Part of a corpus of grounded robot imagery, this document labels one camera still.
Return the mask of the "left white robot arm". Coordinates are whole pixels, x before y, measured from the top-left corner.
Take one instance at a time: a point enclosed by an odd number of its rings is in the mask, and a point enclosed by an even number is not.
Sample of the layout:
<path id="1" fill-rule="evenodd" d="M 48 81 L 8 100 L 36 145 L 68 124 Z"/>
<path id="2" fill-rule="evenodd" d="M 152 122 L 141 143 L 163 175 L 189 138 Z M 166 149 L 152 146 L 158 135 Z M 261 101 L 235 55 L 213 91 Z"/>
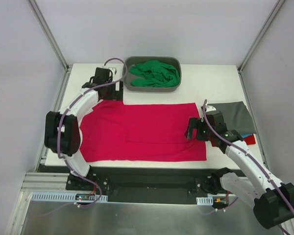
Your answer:
<path id="1" fill-rule="evenodd" d="M 80 147 L 80 125 L 84 116 L 103 99 L 113 97 L 121 82 L 120 73 L 114 67 L 97 67 L 95 75 L 81 86 L 79 93 L 59 111 L 46 115 L 44 145 L 61 159 L 77 178 L 82 190 L 90 190 L 94 179 L 88 175 L 90 165 L 84 159 Z"/>

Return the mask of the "magenta t shirt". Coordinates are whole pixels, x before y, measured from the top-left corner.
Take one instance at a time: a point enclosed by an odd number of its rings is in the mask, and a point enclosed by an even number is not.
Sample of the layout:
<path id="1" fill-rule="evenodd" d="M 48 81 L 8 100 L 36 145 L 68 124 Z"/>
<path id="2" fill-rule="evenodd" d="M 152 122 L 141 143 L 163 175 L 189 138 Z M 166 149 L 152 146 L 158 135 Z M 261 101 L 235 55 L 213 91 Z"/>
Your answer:
<path id="1" fill-rule="evenodd" d="M 195 103 L 125 105 L 105 100 L 81 123 L 85 161 L 205 161 L 204 142 L 185 137 Z"/>

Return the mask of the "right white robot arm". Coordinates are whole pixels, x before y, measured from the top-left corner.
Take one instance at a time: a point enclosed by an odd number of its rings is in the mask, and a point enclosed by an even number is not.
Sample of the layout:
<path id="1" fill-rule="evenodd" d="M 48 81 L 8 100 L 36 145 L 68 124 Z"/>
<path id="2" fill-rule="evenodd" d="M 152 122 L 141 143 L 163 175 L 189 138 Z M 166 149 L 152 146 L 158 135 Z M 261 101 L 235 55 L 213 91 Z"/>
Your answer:
<path id="1" fill-rule="evenodd" d="M 219 111 L 204 112 L 202 118 L 189 119 L 186 138 L 209 141 L 230 158 L 247 177 L 244 181 L 229 168 L 221 168 L 201 183 L 203 191 L 235 194 L 253 210 L 257 221 L 266 229 L 294 219 L 294 185 L 283 183 L 258 161 L 243 137 L 229 130 Z"/>

